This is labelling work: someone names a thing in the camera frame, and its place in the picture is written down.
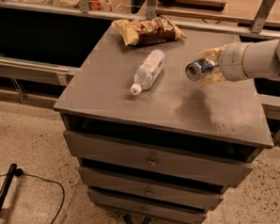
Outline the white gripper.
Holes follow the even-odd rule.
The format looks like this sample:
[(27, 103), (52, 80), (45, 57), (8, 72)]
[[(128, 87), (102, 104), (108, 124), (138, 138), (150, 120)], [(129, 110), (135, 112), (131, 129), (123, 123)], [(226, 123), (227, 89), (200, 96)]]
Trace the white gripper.
[(220, 71), (213, 71), (205, 74), (201, 78), (201, 83), (215, 84), (218, 82), (228, 81), (243, 81), (246, 79), (243, 67), (243, 55), (247, 49), (247, 43), (239, 41), (229, 45), (222, 45), (216, 48), (203, 50), (196, 54), (197, 57), (209, 59), (212, 61), (219, 60)]

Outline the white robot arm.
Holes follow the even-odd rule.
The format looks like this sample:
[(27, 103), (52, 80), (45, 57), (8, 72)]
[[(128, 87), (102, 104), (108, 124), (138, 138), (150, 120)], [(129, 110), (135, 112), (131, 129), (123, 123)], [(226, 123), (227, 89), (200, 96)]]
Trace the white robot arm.
[(187, 77), (203, 84), (269, 79), (280, 82), (280, 39), (240, 41), (204, 50), (185, 68)]

